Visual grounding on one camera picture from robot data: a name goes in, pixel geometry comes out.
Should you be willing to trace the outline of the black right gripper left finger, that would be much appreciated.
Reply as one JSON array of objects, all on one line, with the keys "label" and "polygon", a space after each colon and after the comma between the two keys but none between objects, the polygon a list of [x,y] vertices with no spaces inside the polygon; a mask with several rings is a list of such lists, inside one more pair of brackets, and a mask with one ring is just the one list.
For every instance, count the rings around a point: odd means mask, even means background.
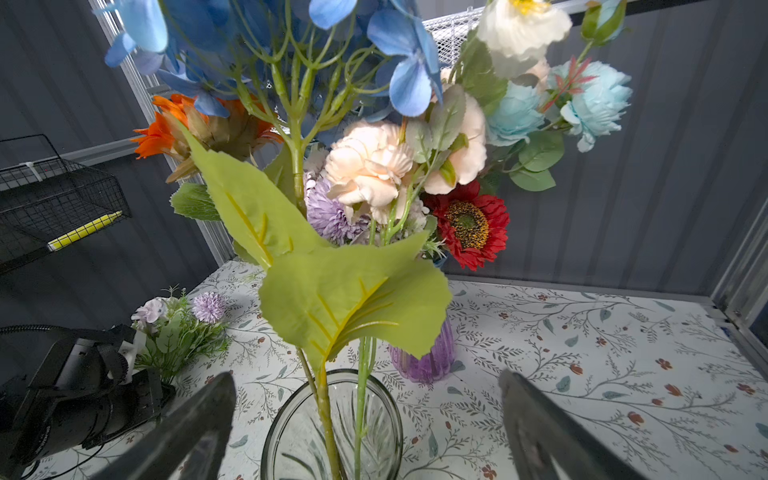
[{"label": "black right gripper left finger", "polygon": [[232,374],[219,374],[95,477],[169,479],[184,464],[182,479],[216,479],[232,430],[236,401]]}]

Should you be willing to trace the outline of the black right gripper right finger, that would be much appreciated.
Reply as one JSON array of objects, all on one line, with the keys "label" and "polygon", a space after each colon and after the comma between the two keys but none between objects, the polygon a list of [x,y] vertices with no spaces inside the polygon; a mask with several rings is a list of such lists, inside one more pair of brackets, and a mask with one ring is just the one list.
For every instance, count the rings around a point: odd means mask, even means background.
[{"label": "black right gripper right finger", "polygon": [[642,479],[523,375],[500,373],[503,424],[521,479]]}]

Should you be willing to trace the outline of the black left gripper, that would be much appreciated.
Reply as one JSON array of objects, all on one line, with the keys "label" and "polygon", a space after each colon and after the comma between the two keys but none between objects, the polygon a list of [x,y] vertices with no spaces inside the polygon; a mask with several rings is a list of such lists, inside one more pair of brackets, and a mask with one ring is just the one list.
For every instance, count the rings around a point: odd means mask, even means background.
[{"label": "black left gripper", "polygon": [[176,395],[153,367],[139,367],[143,333],[52,325],[8,326],[51,345],[39,364],[1,387],[1,462],[31,465],[74,446],[91,449],[165,413]]}]

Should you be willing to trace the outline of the pink lilac mixed bouquet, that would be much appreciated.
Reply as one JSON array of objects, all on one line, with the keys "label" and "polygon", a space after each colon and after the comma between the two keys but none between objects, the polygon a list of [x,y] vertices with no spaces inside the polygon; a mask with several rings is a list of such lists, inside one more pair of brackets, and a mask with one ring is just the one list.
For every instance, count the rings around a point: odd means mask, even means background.
[{"label": "pink lilac mixed bouquet", "polygon": [[155,370],[161,381],[171,384],[187,367],[201,358],[216,359],[227,352],[229,338],[224,316],[225,297],[203,292],[190,297],[173,290],[155,297],[131,316],[134,330],[146,336],[135,366]]}]

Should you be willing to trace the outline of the blue purple glass vase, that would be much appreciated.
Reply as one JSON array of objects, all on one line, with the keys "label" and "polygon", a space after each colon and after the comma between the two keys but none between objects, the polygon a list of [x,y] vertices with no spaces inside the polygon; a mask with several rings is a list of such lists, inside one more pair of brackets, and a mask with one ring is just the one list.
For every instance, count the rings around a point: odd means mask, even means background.
[{"label": "blue purple glass vase", "polygon": [[388,347],[395,369],[407,380],[433,384],[450,373],[456,359],[455,342],[450,320],[446,319],[428,354],[415,357],[393,346]]}]

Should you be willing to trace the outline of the red sunflower stem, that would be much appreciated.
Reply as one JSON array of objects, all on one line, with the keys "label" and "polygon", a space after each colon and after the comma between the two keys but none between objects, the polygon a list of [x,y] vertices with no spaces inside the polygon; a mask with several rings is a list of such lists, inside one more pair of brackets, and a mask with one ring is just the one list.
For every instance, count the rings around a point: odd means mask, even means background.
[{"label": "red sunflower stem", "polygon": [[474,180],[444,195],[425,195],[448,252],[462,268],[477,271],[506,248],[510,216],[504,201],[482,194]]}]

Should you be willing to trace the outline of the orange gerbera flower stem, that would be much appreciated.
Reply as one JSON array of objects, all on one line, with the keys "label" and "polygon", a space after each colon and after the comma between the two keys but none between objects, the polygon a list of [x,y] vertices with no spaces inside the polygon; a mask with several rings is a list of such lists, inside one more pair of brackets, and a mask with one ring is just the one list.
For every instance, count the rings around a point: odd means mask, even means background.
[{"label": "orange gerbera flower stem", "polygon": [[153,104],[158,108],[155,121],[139,135],[137,157],[148,158],[167,155],[176,162],[166,182],[172,184],[187,180],[199,173],[191,159],[191,151],[183,133],[175,126],[180,122],[207,150],[224,152],[240,161],[255,162],[253,154],[269,143],[281,144],[283,139],[272,125],[247,112],[239,100],[222,100],[220,105],[229,113],[227,117],[206,116],[196,110],[194,99],[182,94],[168,98],[156,96]]}]

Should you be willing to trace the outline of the light blue flower stem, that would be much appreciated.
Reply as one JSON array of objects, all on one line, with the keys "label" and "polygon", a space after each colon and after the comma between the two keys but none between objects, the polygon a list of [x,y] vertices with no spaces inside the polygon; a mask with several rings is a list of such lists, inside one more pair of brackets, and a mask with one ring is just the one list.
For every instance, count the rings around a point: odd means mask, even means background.
[{"label": "light blue flower stem", "polygon": [[481,179],[488,183],[509,178],[530,192],[551,189],[551,169],[564,156],[565,139],[576,138],[581,153],[597,140],[621,129],[630,105],[630,76],[589,53],[615,40],[624,29],[624,1],[589,1],[581,24],[583,50],[560,65],[549,65],[544,81],[526,87],[496,78],[489,54],[480,59],[475,97],[486,113],[488,164]]}]

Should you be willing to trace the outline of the bright blue hydrangea stem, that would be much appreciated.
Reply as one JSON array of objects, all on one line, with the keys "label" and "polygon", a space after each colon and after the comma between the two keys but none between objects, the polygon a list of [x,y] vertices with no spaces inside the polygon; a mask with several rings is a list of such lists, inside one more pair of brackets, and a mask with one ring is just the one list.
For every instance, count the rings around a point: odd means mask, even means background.
[{"label": "bright blue hydrangea stem", "polygon": [[333,479],[372,474],[364,390],[378,341],[426,354],[445,320],[447,280],[419,253],[424,235],[390,246],[337,246],[309,224],[304,161],[357,121],[421,117],[445,104],[432,35],[411,1],[95,1],[118,26],[105,55],[227,117],[239,100],[283,139],[240,161],[205,149],[180,122],[199,173],[174,182],[184,216],[220,222],[265,273],[269,326],[295,347],[316,407],[274,469],[318,455]]}]

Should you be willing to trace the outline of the lilac white mixed bouquet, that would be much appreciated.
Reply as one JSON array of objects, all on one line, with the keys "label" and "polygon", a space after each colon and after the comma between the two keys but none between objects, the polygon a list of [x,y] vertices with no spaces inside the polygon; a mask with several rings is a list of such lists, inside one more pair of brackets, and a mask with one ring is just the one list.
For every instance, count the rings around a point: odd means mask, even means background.
[{"label": "lilac white mixed bouquet", "polygon": [[[324,172],[328,151],[311,149],[304,161],[304,186],[307,219],[315,231],[329,242],[343,246],[347,244],[368,244],[371,233],[371,217],[363,213],[357,219],[354,211],[347,213],[346,206],[338,199],[331,199],[328,193],[331,183]],[[394,234],[391,242],[404,240],[413,234],[428,231],[430,238],[421,255],[431,259],[440,268],[449,256],[444,242],[437,238],[437,221],[430,209],[420,198],[412,201],[403,228]]]}]

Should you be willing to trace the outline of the white small flower stem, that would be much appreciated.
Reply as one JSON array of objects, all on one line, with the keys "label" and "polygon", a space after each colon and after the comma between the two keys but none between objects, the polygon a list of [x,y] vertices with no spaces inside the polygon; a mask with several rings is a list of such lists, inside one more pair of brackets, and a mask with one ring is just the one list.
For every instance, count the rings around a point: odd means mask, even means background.
[{"label": "white small flower stem", "polygon": [[459,79],[480,71],[470,63],[489,54],[493,75],[526,87],[544,81],[549,72],[546,54],[572,28],[570,16],[548,1],[492,1],[483,10],[460,56]]}]

